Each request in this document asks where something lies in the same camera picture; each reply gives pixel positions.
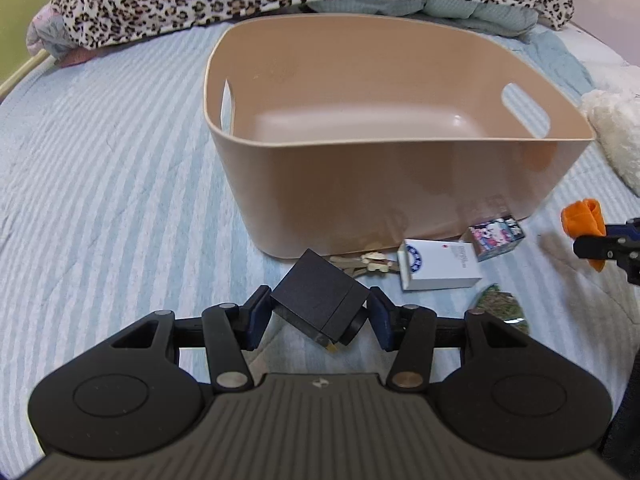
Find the mattress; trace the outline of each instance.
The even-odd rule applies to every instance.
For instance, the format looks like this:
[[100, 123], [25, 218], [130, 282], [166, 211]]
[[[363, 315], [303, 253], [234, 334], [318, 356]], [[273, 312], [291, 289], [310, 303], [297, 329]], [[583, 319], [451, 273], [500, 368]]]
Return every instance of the mattress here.
[[[0, 105], [0, 471], [14, 476], [41, 455], [26, 416], [48, 372], [150, 311], [198, 316], [274, 286], [291, 262], [248, 238], [202, 112], [207, 56], [229, 25], [193, 28], [84, 65], [46, 62]], [[496, 39], [542, 70], [574, 102], [593, 88], [558, 37]], [[559, 215], [584, 197], [606, 221], [640, 203], [592, 144], [523, 225], [515, 251], [481, 264], [474, 288], [402, 292], [397, 276], [366, 276], [397, 304], [461, 317], [491, 283], [513, 293], [532, 336], [599, 378], [620, 405], [640, 345], [637, 291], [615, 265], [601, 274], [576, 259]], [[377, 372], [393, 354], [366, 324], [330, 354], [278, 316], [246, 354], [265, 372]], [[180, 365], [208, 381], [204, 353]], [[437, 350], [432, 380], [460, 365]]]

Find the yellow bed frame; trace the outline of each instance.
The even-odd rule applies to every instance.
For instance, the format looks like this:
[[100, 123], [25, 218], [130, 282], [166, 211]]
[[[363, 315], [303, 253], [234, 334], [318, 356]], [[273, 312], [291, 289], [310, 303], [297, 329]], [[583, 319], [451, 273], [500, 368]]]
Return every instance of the yellow bed frame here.
[[31, 58], [25, 36], [27, 26], [49, 0], [0, 0], [0, 101], [20, 79], [47, 58]]

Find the small printed box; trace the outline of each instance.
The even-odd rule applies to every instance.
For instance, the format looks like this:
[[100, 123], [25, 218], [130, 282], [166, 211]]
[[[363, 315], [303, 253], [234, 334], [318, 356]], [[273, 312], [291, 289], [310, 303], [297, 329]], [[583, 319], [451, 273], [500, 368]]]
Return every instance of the small printed box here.
[[513, 251], [523, 238], [522, 228], [509, 215], [471, 226], [462, 240], [473, 244], [478, 261], [482, 262]]
[[482, 278], [472, 244], [405, 240], [398, 249], [404, 290], [474, 286]]

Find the logo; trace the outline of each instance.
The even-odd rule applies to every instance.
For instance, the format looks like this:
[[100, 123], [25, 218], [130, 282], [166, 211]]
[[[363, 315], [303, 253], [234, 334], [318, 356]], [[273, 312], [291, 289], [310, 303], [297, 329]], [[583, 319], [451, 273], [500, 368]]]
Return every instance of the logo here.
[[319, 377], [315, 381], [311, 381], [311, 384], [313, 384], [313, 386], [315, 386], [319, 390], [322, 390], [329, 385], [329, 381], [327, 381], [324, 377]]
[[406, 245], [406, 251], [411, 256], [409, 266], [411, 267], [411, 273], [414, 274], [422, 267], [422, 256], [420, 256], [418, 249], [409, 244]]

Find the wall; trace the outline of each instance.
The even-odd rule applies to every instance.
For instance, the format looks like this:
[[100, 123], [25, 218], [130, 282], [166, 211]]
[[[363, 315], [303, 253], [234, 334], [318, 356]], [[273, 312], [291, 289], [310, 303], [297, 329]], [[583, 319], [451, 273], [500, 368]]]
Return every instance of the wall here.
[[640, 65], [640, 0], [574, 0], [574, 23]]

